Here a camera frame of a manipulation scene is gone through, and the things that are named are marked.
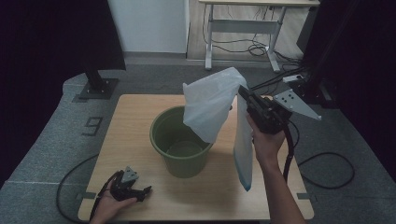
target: forearm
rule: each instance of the forearm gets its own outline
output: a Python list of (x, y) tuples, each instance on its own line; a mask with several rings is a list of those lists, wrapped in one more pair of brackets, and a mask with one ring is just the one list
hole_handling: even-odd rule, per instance
[(279, 166), (267, 163), (262, 167), (271, 222), (305, 223), (297, 203), (280, 172)]

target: desk foot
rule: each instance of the desk foot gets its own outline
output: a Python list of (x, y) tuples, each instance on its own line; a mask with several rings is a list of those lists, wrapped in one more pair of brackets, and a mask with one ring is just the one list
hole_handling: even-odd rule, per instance
[(205, 69), (212, 69), (212, 45), (206, 44), (206, 57), (205, 57)]
[(269, 50), (268, 50), (269, 47), (265, 47), (265, 49), (267, 50), (268, 59), (270, 60), (270, 63), (271, 63), (271, 66), (273, 67), (274, 72), (279, 73), (280, 68), (279, 68), (279, 65), (277, 64), (275, 54), (269, 52)]

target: black metal base plate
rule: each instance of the black metal base plate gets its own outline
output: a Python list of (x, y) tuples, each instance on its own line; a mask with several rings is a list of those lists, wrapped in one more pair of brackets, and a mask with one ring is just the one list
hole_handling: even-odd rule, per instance
[(114, 89), (116, 89), (119, 80), (117, 78), (103, 78), (104, 86), (101, 90), (93, 90), (89, 82), (79, 95), (79, 99), (101, 99), (108, 100), (111, 98)]

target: black curtain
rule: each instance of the black curtain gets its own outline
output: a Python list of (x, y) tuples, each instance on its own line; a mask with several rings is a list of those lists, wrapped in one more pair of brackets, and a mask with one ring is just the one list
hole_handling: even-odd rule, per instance
[(394, 180), (395, 8), (386, 0), (322, 0), (304, 54), (313, 79), (334, 84), (336, 103)]
[(0, 6), (1, 185), (33, 145), (63, 94), (91, 69), (125, 70), (107, 0), (3, 2)]

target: person's right hand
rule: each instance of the person's right hand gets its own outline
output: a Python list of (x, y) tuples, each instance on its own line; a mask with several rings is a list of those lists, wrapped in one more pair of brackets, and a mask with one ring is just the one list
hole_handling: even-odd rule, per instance
[(247, 114), (247, 122), (253, 129), (252, 137), (256, 149), (256, 159), (261, 168), (278, 167), (277, 153), (285, 140), (283, 131), (277, 134), (262, 133), (249, 114)]

